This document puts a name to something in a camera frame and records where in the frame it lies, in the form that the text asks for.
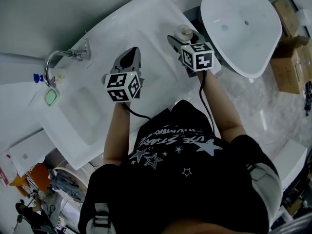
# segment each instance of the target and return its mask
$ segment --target white cube with black markers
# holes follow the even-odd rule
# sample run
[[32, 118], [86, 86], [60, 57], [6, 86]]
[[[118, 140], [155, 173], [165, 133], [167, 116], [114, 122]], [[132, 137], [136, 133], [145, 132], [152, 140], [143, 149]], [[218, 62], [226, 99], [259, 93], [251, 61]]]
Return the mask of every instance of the white cube with black markers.
[[194, 72], [214, 68], [215, 51], [207, 42], [181, 46], [184, 65]]
[[132, 101], [141, 87], [135, 71], [108, 74], [104, 86], [113, 102]]

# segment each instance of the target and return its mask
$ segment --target green sponge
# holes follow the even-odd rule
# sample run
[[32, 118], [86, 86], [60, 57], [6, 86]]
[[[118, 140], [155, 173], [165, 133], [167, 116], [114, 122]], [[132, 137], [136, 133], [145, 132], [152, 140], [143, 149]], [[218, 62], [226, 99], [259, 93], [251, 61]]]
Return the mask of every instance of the green sponge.
[[48, 104], [48, 106], [52, 106], [54, 102], [57, 100], [58, 94], [54, 89], [49, 89], [44, 96], [45, 102]]

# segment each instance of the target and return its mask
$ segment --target white washbasin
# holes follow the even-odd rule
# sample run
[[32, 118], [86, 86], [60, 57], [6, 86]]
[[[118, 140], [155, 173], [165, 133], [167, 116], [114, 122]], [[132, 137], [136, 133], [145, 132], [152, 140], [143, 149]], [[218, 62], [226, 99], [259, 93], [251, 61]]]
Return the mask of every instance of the white washbasin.
[[201, 16], [215, 48], [239, 74], [264, 72], [281, 37], [278, 14], [268, 0], [202, 0]]
[[[194, 27], [170, 0], [133, 0], [105, 18], [73, 49], [89, 39], [92, 57], [77, 61], [62, 58], [55, 69], [67, 73], [57, 84], [60, 97], [48, 107], [43, 100], [47, 88], [36, 94], [32, 109], [58, 150], [73, 168], [78, 169], [103, 152], [115, 103], [102, 84], [115, 59], [129, 48], [141, 51], [141, 77], [145, 79], [140, 99], [131, 109], [154, 117], [172, 105], [193, 87], [196, 78], [188, 78], [177, 60], [178, 54], [167, 42], [167, 35], [186, 24]], [[212, 72], [220, 70], [215, 58]], [[130, 131], [147, 119], [131, 116]]]

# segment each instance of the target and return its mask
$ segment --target red label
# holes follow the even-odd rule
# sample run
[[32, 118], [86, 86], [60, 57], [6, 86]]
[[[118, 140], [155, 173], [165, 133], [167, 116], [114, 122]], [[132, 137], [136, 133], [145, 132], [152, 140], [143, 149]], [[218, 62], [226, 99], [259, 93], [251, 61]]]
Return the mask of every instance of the red label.
[[5, 185], [8, 185], [9, 181], [8, 181], [6, 175], [4, 174], [3, 170], [1, 169], [1, 167], [0, 167], [0, 176], [3, 178]]

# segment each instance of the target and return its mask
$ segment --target green soap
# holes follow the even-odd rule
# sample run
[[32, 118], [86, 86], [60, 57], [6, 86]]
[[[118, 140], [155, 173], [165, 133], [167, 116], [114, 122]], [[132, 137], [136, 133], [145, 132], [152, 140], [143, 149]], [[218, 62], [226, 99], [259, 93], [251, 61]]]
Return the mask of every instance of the green soap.
[[56, 94], [56, 92], [53, 89], [51, 89], [45, 95], [45, 101], [49, 106], [51, 106], [51, 104], [55, 101], [57, 97], [58, 95]]

